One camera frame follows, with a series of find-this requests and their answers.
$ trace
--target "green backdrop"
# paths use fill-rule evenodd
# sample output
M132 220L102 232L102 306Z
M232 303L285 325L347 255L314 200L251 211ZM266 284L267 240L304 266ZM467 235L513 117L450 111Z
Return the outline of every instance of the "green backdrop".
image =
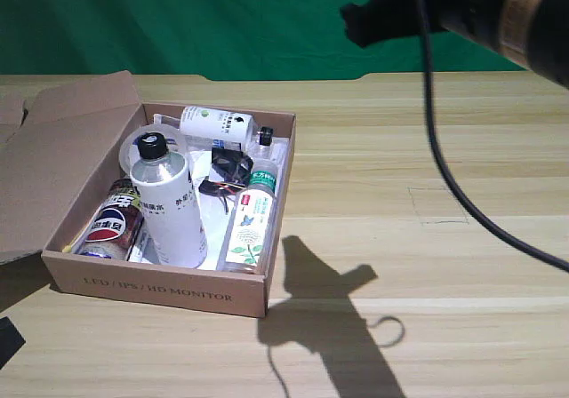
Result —
M338 13L367 0L0 0L0 74L201 74L351 79L421 67L416 38L360 49ZM519 69L434 36L437 70Z

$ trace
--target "clear plastic container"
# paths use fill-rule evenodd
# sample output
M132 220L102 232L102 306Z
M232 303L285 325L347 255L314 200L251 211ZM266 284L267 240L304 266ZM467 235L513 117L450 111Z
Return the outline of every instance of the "clear plastic container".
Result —
M267 264L276 214L278 168L259 159L252 168L247 189L236 194L236 203L221 246L217 269L260 274Z

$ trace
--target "pepsi can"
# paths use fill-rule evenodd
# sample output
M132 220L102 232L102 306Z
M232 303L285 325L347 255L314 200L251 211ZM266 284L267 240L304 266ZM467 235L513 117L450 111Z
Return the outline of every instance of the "pepsi can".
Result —
M131 180L115 181L78 253L105 259L126 260L142 220L140 197Z

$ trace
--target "plastic lid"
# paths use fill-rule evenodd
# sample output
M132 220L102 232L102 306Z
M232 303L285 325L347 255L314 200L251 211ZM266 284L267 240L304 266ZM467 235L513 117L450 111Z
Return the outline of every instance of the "plastic lid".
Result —
M261 127L259 133L259 144L264 147L270 147L273 141L273 129L270 127Z
M175 127L166 124L145 125L133 131L121 145L118 159L120 161L121 168L125 173L128 174L134 163L140 160L140 153L137 145L139 137L145 133L151 132L159 132L165 137L170 152L177 152L182 155L185 155L188 152L186 139Z
M162 133L145 133L137 142L140 158L143 160L156 160L168 154L166 139Z

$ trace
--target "wooden table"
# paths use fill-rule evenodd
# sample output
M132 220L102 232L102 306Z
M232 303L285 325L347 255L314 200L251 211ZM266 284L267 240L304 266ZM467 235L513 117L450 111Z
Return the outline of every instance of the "wooden table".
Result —
M2 76L0 94L76 79ZM453 200L427 146L419 75L137 82L144 100L298 114L270 314L59 294L41 261L25 259L0 270L1 315L27 340L0 371L0 395L569 396L569 275ZM437 76L441 140L467 194L565 258L568 96L531 73Z

